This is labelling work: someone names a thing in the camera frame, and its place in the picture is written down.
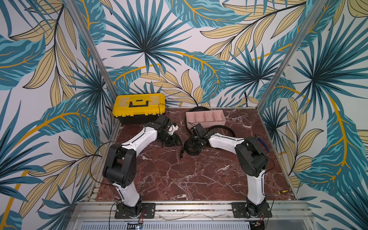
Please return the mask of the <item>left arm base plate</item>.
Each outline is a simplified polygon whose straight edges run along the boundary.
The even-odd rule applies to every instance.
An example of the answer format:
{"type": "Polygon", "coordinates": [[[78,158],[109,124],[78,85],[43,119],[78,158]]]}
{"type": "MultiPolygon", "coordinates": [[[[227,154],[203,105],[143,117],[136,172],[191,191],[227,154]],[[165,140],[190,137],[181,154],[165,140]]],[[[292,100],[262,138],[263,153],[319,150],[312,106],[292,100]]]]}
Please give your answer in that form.
{"type": "Polygon", "coordinates": [[[138,203],[134,207],[129,207],[123,203],[117,204],[115,219],[153,219],[155,215],[155,203],[138,203]]]}

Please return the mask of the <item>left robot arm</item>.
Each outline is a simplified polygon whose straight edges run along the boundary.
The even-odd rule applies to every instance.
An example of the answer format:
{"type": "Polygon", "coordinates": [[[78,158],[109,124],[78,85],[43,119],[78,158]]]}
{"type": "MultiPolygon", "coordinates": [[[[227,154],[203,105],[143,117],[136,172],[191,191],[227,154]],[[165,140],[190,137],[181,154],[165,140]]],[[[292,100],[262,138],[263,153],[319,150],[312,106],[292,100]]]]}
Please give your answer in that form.
{"type": "Polygon", "coordinates": [[[141,207],[141,198],[134,185],[137,156],[155,141],[160,141],[164,147],[181,146],[180,137],[175,133],[178,128],[167,116],[159,115],[156,121],[144,124],[129,141],[110,146],[102,175],[116,188],[125,207],[141,207]]]}

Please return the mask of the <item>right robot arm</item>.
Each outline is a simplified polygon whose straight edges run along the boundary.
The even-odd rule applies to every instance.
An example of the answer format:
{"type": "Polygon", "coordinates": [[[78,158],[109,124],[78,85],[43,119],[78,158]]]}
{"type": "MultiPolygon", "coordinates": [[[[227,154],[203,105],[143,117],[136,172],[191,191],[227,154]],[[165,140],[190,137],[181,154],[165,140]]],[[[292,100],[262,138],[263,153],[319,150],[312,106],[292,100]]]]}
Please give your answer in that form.
{"type": "Polygon", "coordinates": [[[241,169],[247,175],[247,202],[260,207],[266,201],[265,173],[267,155],[253,137],[236,138],[214,133],[197,124],[191,127],[192,135],[186,142],[185,152],[198,155],[204,147],[226,150],[237,156],[241,169]]]}

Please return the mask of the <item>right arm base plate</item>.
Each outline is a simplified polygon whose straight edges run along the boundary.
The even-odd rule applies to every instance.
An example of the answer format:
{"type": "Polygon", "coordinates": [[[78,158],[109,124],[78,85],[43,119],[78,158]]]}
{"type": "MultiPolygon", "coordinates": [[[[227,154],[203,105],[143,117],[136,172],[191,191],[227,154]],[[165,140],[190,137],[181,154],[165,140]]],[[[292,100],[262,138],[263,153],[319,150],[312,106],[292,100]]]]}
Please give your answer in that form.
{"type": "Polygon", "coordinates": [[[259,205],[252,202],[232,202],[231,206],[234,218],[271,218],[273,216],[266,201],[259,205]]]}

